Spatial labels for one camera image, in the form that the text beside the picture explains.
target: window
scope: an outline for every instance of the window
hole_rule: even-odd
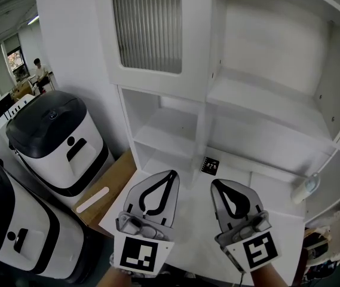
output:
[[[8,60],[9,60],[12,71],[24,65],[24,61],[22,59],[22,54],[21,54],[21,49],[18,49],[17,51],[9,54]]]

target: wall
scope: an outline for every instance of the wall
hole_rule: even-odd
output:
[[[8,66],[0,45],[0,94],[3,95],[14,87],[13,81],[10,77]]]
[[[25,58],[26,66],[31,75],[35,74],[34,60],[39,58],[48,70],[51,70],[48,57],[45,52],[44,41],[42,40],[41,26],[37,20],[29,26],[19,30],[19,40],[21,43],[22,53]]]
[[[86,103],[111,152],[118,157],[129,145],[118,91],[109,82],[100,48],[94,0],[37,0],[37,8],[59,89]]]

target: person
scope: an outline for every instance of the person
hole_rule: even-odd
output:
[[[50,83],[48,77],[48,71],[45,66],[41,65],[41,61],[39,59],[34,60],[34,65],[37,66],[36,70],[36,78],[37,78],[37,86],[40,94],[45,92],[44,86]]]
[[[253,272],[251,272],[253,284],[255,287],[287,287],[285,281],[281,278],[279,273],[275,270],[272,264],[267,264]],[[153,286],[190,286],[190,284],[181,285],[181,283],[176,283],[175,285],[168,284],[169,280],[166,279],[163,282],[165,284]],[[119,271],[114,267],[110,267],[106,272],[104,277],[99,281],[97,287],[131,287],[131,276],[127,273]]]

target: white shelving unit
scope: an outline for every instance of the white shelving unit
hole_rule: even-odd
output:
[[[124,7],[136,15],[122,18]],[[321,171],[307,222],[338,205],[340,0],[96,0],[96,13],[140,170],[175,169],[192,186],[213,142],[301,176]],[[180,73],[153,70],[154,58],[173,63],[172,49]],[[132,53],[145,60],[124,67]]]
[[[192,183],[204,105],[124,87],[119,92],[138,167],[150,175],[174,169],[182,182]]]

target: sticker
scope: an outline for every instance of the sticker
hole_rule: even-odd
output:
[[[158,244],[155,242],[126,237],[120,265],[153,272],[157,252]]]
[[[247,273],[281,257],[274,228],[259,232],[226,247],[229,255]]]
[[[117,232],[114,238],[114,267],[156,275],[173,246],[173,242]]]
[[[219,167],[219,161],[214,160],[213,158],[205,157],[203,165],[201,167],[201,171],[204,173],[208,173],[209,175],[216,175]]]
[[[251,269],[271,261],[278,256],[270,232],[243,243]]]
[[[109,187],[103,187],[94,196],[92,196],[90,199],[86,200],[84,203],[79,205],[76,208],[76,212],[81,213],[84,210],[88,209],[91,205],[93,205],[95,202],[97,202],[100,198],[102,198],[104,195],[106,195],[109,191],[110,191]]]

